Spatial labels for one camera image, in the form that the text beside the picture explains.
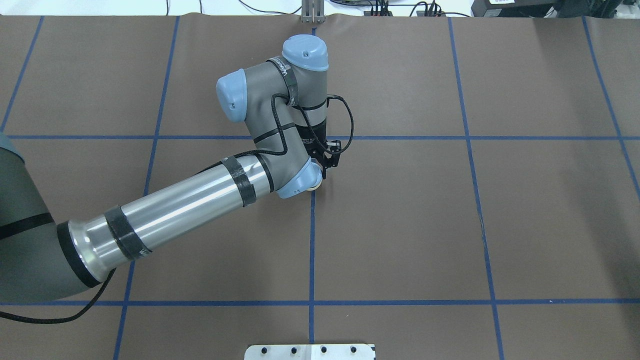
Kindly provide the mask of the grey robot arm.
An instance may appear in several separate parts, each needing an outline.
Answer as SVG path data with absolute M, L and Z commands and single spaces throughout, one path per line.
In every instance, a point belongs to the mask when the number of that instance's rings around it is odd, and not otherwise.
M 243 125 L 253 148 L 201 169 L 169 175 L 156 145 L 148 193 L 97 215 L 57 221 L 26 166 L 1 136 L 1 301 L 30 304 L 103 289 L 114 270 L 266 196 L 315 189 L 344 148 L 326 138 L 329 46 L 296 34 L 279 55 L 215 83 L 222 113 Z

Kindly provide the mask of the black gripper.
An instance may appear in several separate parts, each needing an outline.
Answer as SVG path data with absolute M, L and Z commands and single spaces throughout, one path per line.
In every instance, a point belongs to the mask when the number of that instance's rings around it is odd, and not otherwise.
M 320 166 L 322 179 L 326 180 L 327 171 L 337 166 L 337 155 L 343 152 L 340 140 L 328 141 L 326 136 L 327 121 L 309 127 L 298 125 L 298 134 L 307 154 Z

